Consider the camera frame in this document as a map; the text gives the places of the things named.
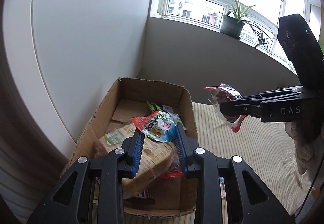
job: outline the gloved hand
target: gloved hand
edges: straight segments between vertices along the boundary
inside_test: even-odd
[[[285,130],[294,140],[296,149],[295,157],[299,174],[304,174],[307,171],[308,179],[313,181],[324,152],[324,124],[318,121],[301,120],[286,122]],[[324,165],[321,168],[314,187],[321,186],[323,180]]]

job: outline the striped bed sheet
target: striped bed sheet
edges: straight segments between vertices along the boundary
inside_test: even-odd
[[[294,157],[294,142],[285,132],[284,123],[262,123],[248,116],[238,133],[216,115],[212,105],[192,103],[199,146],[216,156],[241,156],[271,189],[292,215],[302,204],[310,182],[299,175]],[[227,223],[226,199],[222,199],[223,223]],[[127,224],[193,224],[195,212],[176,218],[159,219],[126,214]]]

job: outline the cardboard box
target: cardboard box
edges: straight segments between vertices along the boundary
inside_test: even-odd
[[[128,122],[131,117],[149,115],[151,111],[147,101],[171,106],[187,128],[187,136],[198,141],[190,94],[184,87],[161,81],[119,78],[83,130],[67,168],[80,156],[93,159],[94,142],[106,132]],[[161,179],[150,186],[149,191],[156,201],[155,205],[124,207],[125,212],[137,216],[168,218],[186,215],[195,209],[196,179]]]

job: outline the dark green flower pot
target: dark green flower pot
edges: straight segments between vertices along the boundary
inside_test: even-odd
[[[238,23],[237,19],[227,16],[223,18],[219,32],[239,40],[243,26],[243,22]]]

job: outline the black device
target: black device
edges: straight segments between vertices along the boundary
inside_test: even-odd
[[[294,64],[302,86],[246,96],[224,102],[226,116],[250,114],[262,122],[302,119],[322,123],[324,105],[323,53],[302,16],[280,18],[278,40]],[[315,127],[313,135],[318,132]],[[136,129],[121,148],[104,158],[80,157],[41,201],[27,224],[90,224],[94,184],[100,177],[98,224],[124,224],[122,178],[138,172],[144,134]],[[274,194],[239,156],[216,157],[200,148],[176,126],[176,146],[186,178],[198,179],[195,224],[221,224],[222,203],[219,177],[224,177],[228,223],[290,224],[289,216]]]

